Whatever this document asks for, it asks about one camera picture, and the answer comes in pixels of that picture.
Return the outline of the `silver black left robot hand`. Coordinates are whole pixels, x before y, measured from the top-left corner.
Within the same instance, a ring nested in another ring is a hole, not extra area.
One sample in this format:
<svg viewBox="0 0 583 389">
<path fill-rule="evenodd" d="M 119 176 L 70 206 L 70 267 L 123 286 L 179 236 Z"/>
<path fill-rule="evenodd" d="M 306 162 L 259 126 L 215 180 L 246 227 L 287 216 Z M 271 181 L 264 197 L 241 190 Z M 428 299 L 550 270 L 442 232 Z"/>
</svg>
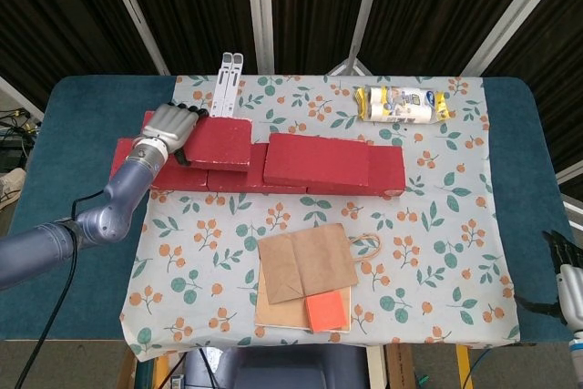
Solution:
<svg viewBox="0 0 583 389">
<path fill-rule="evenodd" d="M 140 132 L 142 138 L 159 140 L 166 147 L 167 154 L 173 154 L 183 167 L 189 167 L 184 145 L 194 131 L 200 119 L 207 118 L 209 111 L 185 104 L 160 105 Z"/>
</svg>

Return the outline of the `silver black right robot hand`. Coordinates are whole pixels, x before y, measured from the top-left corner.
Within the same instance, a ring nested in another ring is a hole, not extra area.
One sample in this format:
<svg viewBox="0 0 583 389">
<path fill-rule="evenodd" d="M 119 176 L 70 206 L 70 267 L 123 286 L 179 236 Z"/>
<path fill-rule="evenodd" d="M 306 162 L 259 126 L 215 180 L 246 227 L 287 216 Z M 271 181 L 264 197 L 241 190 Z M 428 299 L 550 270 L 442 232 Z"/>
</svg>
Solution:
<svg viewBox="0 0 583 389">
<path fill-rule="evenodd" d="M 582 338 L 582 249 L 556 230 L 543 231 L 557 281 L 557 301 L 531 302 L 518 295 L 515 301 L 525 310 L 558 318 L 575 337 Z"/>
</svg>

